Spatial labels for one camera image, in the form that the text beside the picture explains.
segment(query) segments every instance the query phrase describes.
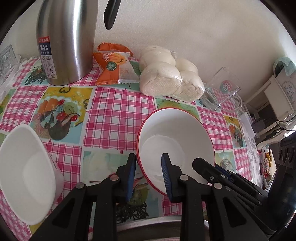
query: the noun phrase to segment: thermos label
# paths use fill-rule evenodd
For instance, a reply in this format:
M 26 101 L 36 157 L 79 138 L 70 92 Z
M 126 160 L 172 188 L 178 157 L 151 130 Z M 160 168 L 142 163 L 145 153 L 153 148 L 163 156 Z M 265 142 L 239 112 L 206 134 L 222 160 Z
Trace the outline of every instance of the thermos label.
M 45 74 L 50 79 L 57 79 L 57 73 L 52 59 L 49 36 L 38 39 L 39 53 Z

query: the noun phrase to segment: white bowl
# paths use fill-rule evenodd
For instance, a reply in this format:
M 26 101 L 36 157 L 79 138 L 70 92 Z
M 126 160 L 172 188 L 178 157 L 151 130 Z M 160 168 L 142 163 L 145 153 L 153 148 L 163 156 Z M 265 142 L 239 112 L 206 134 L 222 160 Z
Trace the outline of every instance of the white bowl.
M 16 216 L 38 224 L 63 187 L 62 172 L 35 131 L 28 125 L 14 128 L 0 148 L 0 188 Z
M 173 165 L 199 183 L 207 181 L 192 168 L 202 157 L 215 165 L 215 152 L 209 134 L 194 116 L 177 108 L 163 108 L 151 113 L 142 123 L 137 137 L 137 158 L 150 185 L 166 195 L 161 156 L 168 153 Z

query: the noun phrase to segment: red-rimmed bowl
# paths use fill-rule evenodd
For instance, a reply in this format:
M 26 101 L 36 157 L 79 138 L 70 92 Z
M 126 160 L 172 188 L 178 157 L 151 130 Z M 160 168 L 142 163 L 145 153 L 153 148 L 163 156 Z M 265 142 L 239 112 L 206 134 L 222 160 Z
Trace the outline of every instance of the red-rimmed bowl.
M 161 170 L 161 156 L 168 153 L 172 164 L 199 183 L 207 181 L 192 168 L 195 158 L 202 157 L 215 165 L 212 140 L 194 116 L 177 108 L 163 108 L 151 113 L 142 123 L 137 137 L 137 158 L 147 181 L 166 195 Z

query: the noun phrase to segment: tablecloth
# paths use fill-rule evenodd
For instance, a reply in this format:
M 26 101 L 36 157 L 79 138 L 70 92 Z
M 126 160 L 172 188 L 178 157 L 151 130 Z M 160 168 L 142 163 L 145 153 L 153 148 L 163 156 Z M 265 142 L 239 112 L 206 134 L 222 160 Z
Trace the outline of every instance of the tablecloth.
M 199 119 L 212 139 L 216 163 L 259 185 L 260 173 L 254 171 L 259 169 L 255 142 L 247 136 L 235 113 L 209 110 L 200 100 L 184 103 L 145 96 L 140 93 L 139 84 L 95 86 L 99 75 L 94 61 L 90 73 L 80 81 L 51 86 L 40 59 L 33 57 L 21 65 L 0 106 L 0 144 L 14 127 L 28 124 L 61 169 L 65 186 L 52 210 L 77 182 L 100 183 L 125 164 L 128 154 L 135 153 L 137 133 L 144 119 L 163 107 L 181 108 Z M 55 106 L 54 113 L 48 106 Z M 233 104 L 229 102 L 224 107 L 231 109 Z M 59 120 L 65 115 L 71 118 L 62 126 Z M 154 190 L 138 166 L 133 188 L 129 203 L 117 207 L 118 223 L 181 214 L 181 204 L 170 203 Z M 17 218 L 1 190 L 0 213 L 20 241 L 27 241 L 36 229 Z

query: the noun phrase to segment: glass cup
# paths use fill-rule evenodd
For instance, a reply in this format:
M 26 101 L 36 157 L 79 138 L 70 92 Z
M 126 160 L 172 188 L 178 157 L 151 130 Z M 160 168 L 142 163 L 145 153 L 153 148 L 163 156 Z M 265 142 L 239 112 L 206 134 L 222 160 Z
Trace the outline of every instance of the glass cup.
M 206 84 L 205 93 L 200 99 L 211 110 L 219 108 L 227 112 L 236 112 L 242 106 L 242 99 L 237 95 L 240 91 L 237 84 L 239 79 L 228 68 L 222 67 Z
M 12 45 L 9 45 L 0 53 L 0 85 L 4 83 L 16 64 L 17 58 Z

